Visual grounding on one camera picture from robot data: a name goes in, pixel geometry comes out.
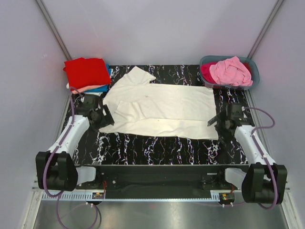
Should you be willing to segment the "cream white t shirt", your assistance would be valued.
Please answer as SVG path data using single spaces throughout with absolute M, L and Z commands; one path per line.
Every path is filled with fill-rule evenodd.
M 217 140 L 208 121 L 216 115 L 214 92 L 203 86 L 152 83 L 156 78 L 133 67 L 106 94 L 114 125 L 102 133 Z

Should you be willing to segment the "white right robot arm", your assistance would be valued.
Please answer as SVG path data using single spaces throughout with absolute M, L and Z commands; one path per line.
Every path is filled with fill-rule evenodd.
M 249 162 L 246 172 L 231 167 L 216 177 L 218 187 L 227 189 L 234 185 L 242 192 L 246 203 L 256 203 L 265 209 L 281 204 L 285 192 L 287 169 L 277 164 L 256 135 L 254 123 L 241 114 L 227 115 L 220 112 L 208 121 L 214 125 L 223 142 L 234 137 Z

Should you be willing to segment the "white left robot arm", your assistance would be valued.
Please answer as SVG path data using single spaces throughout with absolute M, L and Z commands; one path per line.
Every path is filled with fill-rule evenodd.
M 36 155 L 38 186 L 44 190 L 73 191 L 78 185 L 87 183 L 97 189 L 103 177 L 93 166 L 77 166 L 73 154 L 84 133 L 89 128 L 100 129 L 114 125 L 108 106 L 90 109 L 83 114 L 73 114 L 55 143 L 45 152 Z

